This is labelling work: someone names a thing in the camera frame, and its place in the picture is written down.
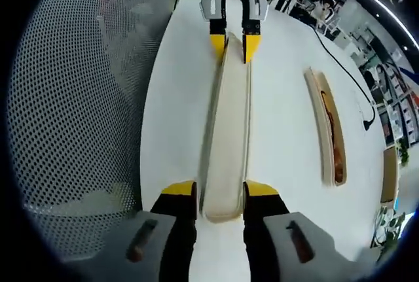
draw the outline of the perforated mesh panel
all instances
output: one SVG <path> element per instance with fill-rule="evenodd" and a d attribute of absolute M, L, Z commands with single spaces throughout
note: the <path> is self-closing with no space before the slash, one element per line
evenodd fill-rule
<path fill-rule="evenodd" d="M 42 0 L 14 62 L 10 150 L 23 205 L 62 258 L 100 250 L 141 205 L 139 142 L 167 0 Z"/>

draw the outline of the gray mesh chair back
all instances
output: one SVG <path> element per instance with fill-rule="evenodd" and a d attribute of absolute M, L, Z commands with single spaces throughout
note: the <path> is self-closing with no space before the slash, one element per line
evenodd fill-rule
<path fill-rule="evenodd" d="M 141 209 L 139 144 L 168 0 L 42 0 L 7 101 L 22 204 L 62 259 L 94 255 Z"/>

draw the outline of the white table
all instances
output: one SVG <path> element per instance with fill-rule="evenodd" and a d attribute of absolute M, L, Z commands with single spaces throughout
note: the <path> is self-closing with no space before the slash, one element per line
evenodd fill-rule
<path fill-rule="evenodd" d="M 150 210 L 169 184 L 198 178 L 216 69 L 209 23 L 203 21 L 198 3 L 180 0 L 151 75 L 141 135 L 144 210 Z M 240 0 L 228 0 L 228 29 L 237 37 L 242 36 L 241 15 Z M 352 59 L 325 37 L 322 41 L 369 94 Z M 348 181 L 338 188 L 321 183 L 316 119 L 303 76 L 310 66 L 326 74 L 340 114 Z M 273 7 L 262 23 L 252 87 L 249 178 L 277 189 L 291 212 L 305 214 L 334 237 L 339 252 L 355 259 L 370 242 L 380 206 L 386 144 L 378 113 L 366 132 L 362 115 L 370 119 L 371 109 L 362 93 L 311 28 Z M 240 220 L 212 225 L 199 218 L 197 228 L 191 276 L 199 272 L 200 278 L 208 274 L 208 281 L 248 280 Z M 217 266 L 211 265 L 215 260 Z"/>

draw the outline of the white table surface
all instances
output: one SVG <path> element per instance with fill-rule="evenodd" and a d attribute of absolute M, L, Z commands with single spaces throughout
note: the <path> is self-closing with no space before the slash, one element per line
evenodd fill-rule
<path fill-rule="evenodd" d="M 198 179 L 216 69 L 209 23 L 203 21 L 198 4 L 199 0 L 180 0 L 151 75 L 141 134 L 144 210 L 151 209 L 168 185 Z M 228 30 L 237 37 L 242 36 L 241 15 L 240 0 L 228 0 Z M 369 245 L 380 205 L 386 148 L 380 118 L 377 113 L 370 130 L 363 129 L 362 115 L 370 119 L 371 108 L 311 28 L 272 6 L 261 27 L 262 41 L 253 58 L 248 178 L 277 189 L 291 212 L 300 211 L 330 233 L 337 250 L 353 260 Z M 327 38 L 321 39 L 369 95 L 352 59 Z M 303 76 L 307 67 L 325 73 L 340 115 L 348 181 L 338 188 L 321 183 L 316 119 Z M 225 281 L 231 277 L 222 275 L 234 274 L 248 280 L 246 252 L 238 241 L 241 221 L 221 226 L 199 218 L 197 228 L 191 275 L 199 271 L 200 278 L 209 274 L 208 281 Z M 217 259 L 221 268 L 202 265 L 211 259 Z"/>

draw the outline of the ceiling light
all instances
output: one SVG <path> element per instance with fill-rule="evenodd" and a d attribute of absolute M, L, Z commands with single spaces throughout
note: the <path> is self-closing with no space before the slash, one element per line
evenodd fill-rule
<path fill-rule="evenodd" d="M 404 23 L 401 22 L 401 20 L 387 6 L 384 5 L 383 3 L 381 3 L 379 0 L 373 0 L 373 1 L 375 3 L 377 3 L 378 5 L 380 5 L 380 7 L 383 8 L 395 20 L 395 22 L 397 22 L 397 24 L 400 26 L 400 28 L 403 29 L 403 31 L 407 34 L 407 36 L 413 42 L 415 47 L 419 50 L 419 44 L 416 42 L 412 33 L 409 32 L 409 30 L 406 28 Z"/>

